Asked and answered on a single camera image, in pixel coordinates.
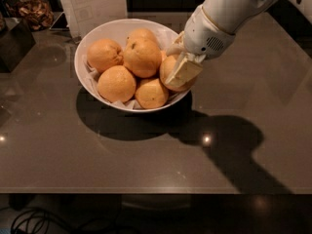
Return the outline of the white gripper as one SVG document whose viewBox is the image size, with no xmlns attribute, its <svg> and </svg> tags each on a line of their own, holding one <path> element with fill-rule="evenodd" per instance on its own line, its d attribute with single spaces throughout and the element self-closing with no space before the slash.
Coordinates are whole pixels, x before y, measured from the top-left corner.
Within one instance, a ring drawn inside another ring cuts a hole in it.
<svg viewBox="0 0 312 234">
<path fill-rule="evenodd" d="M 203 70 L 204 59 L 218 58 L 234 39 L 233 34 L 222 31 L 210 20 L 202 5 L 198 6 L 188 19 L 184 32 L 181 31 L 166 50 L 167 56 L 179 56 L 165 84 L 178 88 L 196 78 Z"/>
</svg>

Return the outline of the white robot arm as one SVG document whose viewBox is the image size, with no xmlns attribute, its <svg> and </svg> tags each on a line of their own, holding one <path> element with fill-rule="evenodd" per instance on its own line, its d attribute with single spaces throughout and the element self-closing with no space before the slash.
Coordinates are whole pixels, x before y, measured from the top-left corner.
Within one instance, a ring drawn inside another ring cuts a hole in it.
<svg viewBox="0 0 312 234">
<path fill-rule="evenodd" d="M 237 31 L 278 0 L 205 0 L 185 24 L 168 55 L 177 61 L 165 83 L 181 87 L 203 70 L 205 59 L 215 59 L 233 43 Z M 312 22 L 312 0 L 288 0 Z"/>
</svg>

